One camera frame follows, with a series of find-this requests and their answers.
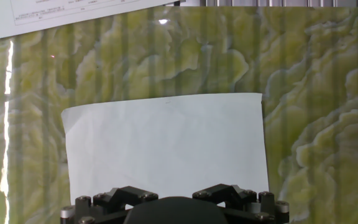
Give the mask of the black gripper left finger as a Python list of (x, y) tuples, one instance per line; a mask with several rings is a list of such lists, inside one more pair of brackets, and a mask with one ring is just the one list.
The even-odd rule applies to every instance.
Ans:
[(121, 224), (130, 212), (127, 205), (135, 207), (154, 200), (158, 200), (156, 193), (131, 186), (113, 188), (92, 197), (82, 195), (73, 205), (61, 208), (60, 224)]

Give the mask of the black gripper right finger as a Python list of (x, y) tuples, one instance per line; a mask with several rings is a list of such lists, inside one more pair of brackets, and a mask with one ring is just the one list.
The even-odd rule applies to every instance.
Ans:
[(269, 191), (255, 192), (238, 185), (218, 184), (192, 194), (210, 202), (223, 213), (228, 223), (289, 223), (290, 206), (276, 200)]

